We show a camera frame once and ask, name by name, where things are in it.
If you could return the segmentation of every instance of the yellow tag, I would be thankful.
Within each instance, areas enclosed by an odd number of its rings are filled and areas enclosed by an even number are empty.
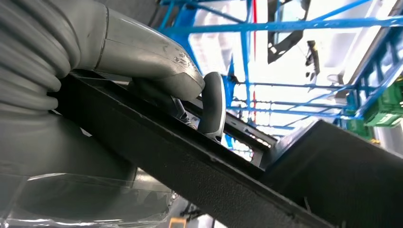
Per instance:
[[[171,218],[169,221],[169,228],[186,228],[186,219]]]
[[[371,139],[371,141],[370,141],[370,142],[372,142],[373,144],[378,144],[378,145],[380,145],[380,144],[381,144],[381,141],[376,140],[376,139]]]

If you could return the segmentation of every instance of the plastic wrap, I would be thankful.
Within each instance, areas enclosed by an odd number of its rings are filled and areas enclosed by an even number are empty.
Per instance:
[[[135,182],[54,173],[0,174],[0,227],[154,228],[168,220],[172,193]]]

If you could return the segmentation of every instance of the gray plastic handle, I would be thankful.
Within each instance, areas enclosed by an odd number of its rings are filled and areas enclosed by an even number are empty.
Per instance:
[[[221,141],[225,122],[225,92],[221,75],[211,72],[204,77],[201,93],[203,114],[198,131],[218,142]]]

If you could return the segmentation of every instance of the green container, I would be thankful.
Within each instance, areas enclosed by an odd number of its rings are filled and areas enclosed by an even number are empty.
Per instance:
[[[372,129],[365,126],[363,120],[347,120],[346,128],[348,131],[355,133],[365,139],[371,140],[374,138]]]
[[[403,101],[400,86],[392,84],[376,103],[364,114],[365,126],[395,127],[403,116]]]

